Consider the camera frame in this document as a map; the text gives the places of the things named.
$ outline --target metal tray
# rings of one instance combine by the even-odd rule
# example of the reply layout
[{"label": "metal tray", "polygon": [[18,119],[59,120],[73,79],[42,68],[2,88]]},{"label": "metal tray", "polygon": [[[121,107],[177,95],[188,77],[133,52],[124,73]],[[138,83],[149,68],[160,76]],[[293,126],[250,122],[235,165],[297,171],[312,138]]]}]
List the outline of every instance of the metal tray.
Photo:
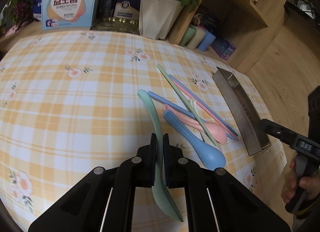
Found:
[{"label": "metal tray", "polygon": [[260,151],[264,152],[271,146],[271,143],[268,135],[259,131],[256,127],[260,117],[251,100],[231,72],[221,68],[217,69],[212,79],[219,88],[238,125],[249,156]]}]

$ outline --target hand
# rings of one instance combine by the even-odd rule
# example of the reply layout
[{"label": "hand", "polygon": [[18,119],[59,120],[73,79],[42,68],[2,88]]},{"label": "hand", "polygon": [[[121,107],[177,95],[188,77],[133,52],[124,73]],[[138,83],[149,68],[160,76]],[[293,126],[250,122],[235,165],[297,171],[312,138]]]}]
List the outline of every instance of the hand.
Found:
[{"label": "hand", "polygon": [[[296,154],[293,156],[289,166],[291,170],[285,176],[285,184],[283,185],[281,193],[281,197],[286,204],[288,204],[294,197],[298,187],[298,177],[296,172],[293,170],[295,166],[295,156]],[[299,180],[299,186],[308,191],[307,200],[314,199],[320,193],[320,175],[314,174],[311,177],[302,177]]]}]

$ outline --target blue chopstick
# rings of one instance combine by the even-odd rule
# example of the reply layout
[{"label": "blue chopstick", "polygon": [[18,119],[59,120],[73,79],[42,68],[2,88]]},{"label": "blue chopstick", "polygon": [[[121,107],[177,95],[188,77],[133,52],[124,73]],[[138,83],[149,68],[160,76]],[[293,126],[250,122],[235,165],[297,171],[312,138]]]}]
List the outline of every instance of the blue chopstick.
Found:
[{"label": "blue chopstick", "polygon": [[[171,101],[159,96],[158,94],[156,94],[156,93],[154,93],[152,91],[148,91],[147,93],[151,98],[155,99],[156,101],[159,101],[162,104],[167,104],[167,105],[171,106],[173,109],[177,110],[178,112],[180,112],[180,113],[182,113],[182,114],[184,114],[184,115],[196,120],[196,117],[191,112],[185,110],[184,108],[172,103]],[[226,132],[226,133],[227,133],[227,137],[229,137],[229,138],[233,139],[234,141],[236,141],[236,139],[232,135],[228,134],[228,132]]]},{"label": "blue chopstick", "polygon": [[175,77],[173,77],[172,75],[169,75],[170,78],[172,78],[173,80],[175,80],[180,86],[182,86],[186,91],[188,91],[191,95],[194,96],[194,98],[196,100],[198,100],[203,106],[205,106],[205,108],[207,108],[213,115],[215,115],[222,123],[224,123],[224,125],[232,132],[234,133],[234,135],[238,136],[238,134],[236,133],[236,131],[234,131],[219,115],[217,115],[216,112],[214,112],[210,107],[207,106],[206,103],[204,103],[200,98],[198,98],[190,89],[188,89],[186,86],[184,86],[179,80],[177,80]]}]

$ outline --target silver screw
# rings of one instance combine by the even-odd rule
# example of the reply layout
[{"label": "silver screw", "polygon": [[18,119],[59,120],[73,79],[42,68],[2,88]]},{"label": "silver screw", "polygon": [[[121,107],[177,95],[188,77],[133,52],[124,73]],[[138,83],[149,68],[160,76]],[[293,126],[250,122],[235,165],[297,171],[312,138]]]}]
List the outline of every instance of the silver screw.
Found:
[{"label": "silver screw", "polygon": [[180,163],[180,164],[186,164],[187,162],[188,162],[188,159],[186,159],[186,158],[180,158],[178,160],[178,163]]},{"label": "silver screw", "polygon": [[140,163],[142,161],[142,159],[140,158],[140,157],[133,157],[132,159],[131,159],[131,162],[133,162],[133,163]]},{"label": "silver screw", "polygon": [[93,170],[93,172],[94,172],[94,174],[99,175],[99,174],[103,173],[103,168],[102,167],[97,167],[97,168],[95,168]]},{"label": "silver screw", "polygon": [[222,175],[225,175],[226,174],[226,170],[223,169],[223,168],[218,168],[216,169],[216,174],[222,176]]}]

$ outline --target yellow plaid tablecloth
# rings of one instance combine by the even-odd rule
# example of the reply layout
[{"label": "yellow plaid tablecloth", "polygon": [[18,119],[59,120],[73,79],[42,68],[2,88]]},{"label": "yellow plaid tablecloth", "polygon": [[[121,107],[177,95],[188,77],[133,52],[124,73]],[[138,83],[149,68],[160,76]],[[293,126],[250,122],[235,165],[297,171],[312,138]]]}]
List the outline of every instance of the yellow plaid tablecloth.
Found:
[{"label": "yellow plaid tablecloth", "polygon": [[[208,57],[164,41],[113,32],[65,31],[21,39],[0,62],[0,197],[24,231],[96,166],[106,169],[136,155],[154,128],[137,96],[152,90],[184,107],[156,68],[178,78],[239,133],[221,145],[226,169],[265,203],[286,164],[282,144],[249,157],[240,132],[212,80],[216,67],[232,71],[261,118],[270,113],[250,79]],[[163,132],[184,156],[191,145],[162,116]],[[201,111],[201,116],[213,121]],[[137,188],[133,231],[187,231],[183,189],[170,193],[184,222],[157,207],[151,189]]]}]

